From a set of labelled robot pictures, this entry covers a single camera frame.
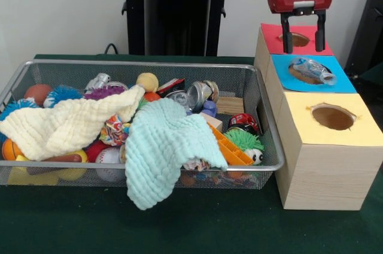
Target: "baseball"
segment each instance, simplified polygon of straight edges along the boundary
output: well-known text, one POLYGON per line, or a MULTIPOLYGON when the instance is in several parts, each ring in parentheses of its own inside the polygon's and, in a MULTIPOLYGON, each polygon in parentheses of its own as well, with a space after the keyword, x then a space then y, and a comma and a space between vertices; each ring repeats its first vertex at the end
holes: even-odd
MULTIPOLYGON (((116 147, 104 149, 98 154, 96 163, 120 163, 120 150, 116 147)), ((98 177, 106 182, 119 182, 125 179, 124 169, 96 169, 98 177)))

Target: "metal basket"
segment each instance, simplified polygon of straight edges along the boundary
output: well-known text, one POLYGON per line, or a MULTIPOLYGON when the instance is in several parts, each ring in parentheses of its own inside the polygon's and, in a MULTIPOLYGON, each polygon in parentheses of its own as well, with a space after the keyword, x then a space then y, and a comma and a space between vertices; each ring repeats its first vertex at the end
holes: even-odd
MULTIPOLYGON (((182 170, 176 187, 261 189, 272 172, 283 166, 284 153, 261 74, 249 65, 34 60, 21 65, 12 76, 0 94, 1 107, 23 98, 26 90, 38 83, 83 89, 99 72, 126 85, 134 84, 142 72, 154 73, 160 84, 173 78, 185 78, 186 87, 197 80, 215 81, 221 96, 243 98, 245 112, 257 118, 262 129, 260 140, 266 148, 261 166, 230 166, 226 172, 182 170)), ((217 118, 223 121, 225 131, 230 116, 220 114, 217 118)), ((101 180, 100 171, 124 171, 124 164, 0 160, 0 185, 126 186, 124 180, 101 180)))

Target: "black cable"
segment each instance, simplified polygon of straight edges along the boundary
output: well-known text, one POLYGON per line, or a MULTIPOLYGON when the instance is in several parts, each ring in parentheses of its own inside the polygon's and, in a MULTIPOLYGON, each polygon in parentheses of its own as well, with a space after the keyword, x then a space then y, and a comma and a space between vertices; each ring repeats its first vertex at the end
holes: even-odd
POLYGON ((118 54, 117 47, 114 45, 114 43, 109 43, 108 46, 107 46, 107 48, 106 48, 105 51, 104 51, 104 54, 105 54, 105 55, 108 54, 108 51, 109 51, 110 47, 113 47, 113 49, 114 49, 114 53, 115 53, 115 54, 118 54))

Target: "blue paper top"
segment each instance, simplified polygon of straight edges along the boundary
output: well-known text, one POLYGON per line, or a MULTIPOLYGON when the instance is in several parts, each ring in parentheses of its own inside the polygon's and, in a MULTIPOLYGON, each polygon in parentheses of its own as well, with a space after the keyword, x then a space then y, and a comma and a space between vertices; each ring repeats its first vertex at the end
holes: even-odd
POLYGON ((301 92, 356 93, 356 90, 334 56, 272 55, 272 61, 284 88, 301 92), (335 85, 309 84, 293 77, 288 67, 294 58, 310 58, 327 67, 337 78, 335 85))

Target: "plastic bottle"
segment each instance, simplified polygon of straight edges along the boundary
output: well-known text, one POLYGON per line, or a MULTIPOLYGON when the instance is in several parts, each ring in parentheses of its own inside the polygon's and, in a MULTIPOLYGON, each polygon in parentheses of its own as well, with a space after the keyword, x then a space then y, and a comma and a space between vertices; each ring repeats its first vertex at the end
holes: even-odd
POLYGON ((302 75, 317 78, 324 84, 336 84, 336 76, 330 73, 326 67, 310 58, 294 58, 291 62, 293 68, 302 75))

